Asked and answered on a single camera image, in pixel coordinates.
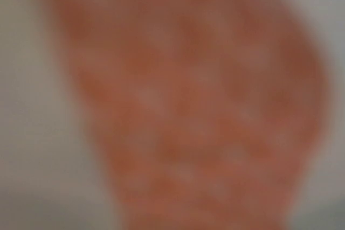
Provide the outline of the pink plastic bag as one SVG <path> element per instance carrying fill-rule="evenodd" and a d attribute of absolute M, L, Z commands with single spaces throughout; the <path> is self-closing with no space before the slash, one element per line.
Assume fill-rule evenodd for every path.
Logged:
<path fill-rule="evenodd" d="M 344 229 L 344 0 L 1 0 L 1 229 Z"/>

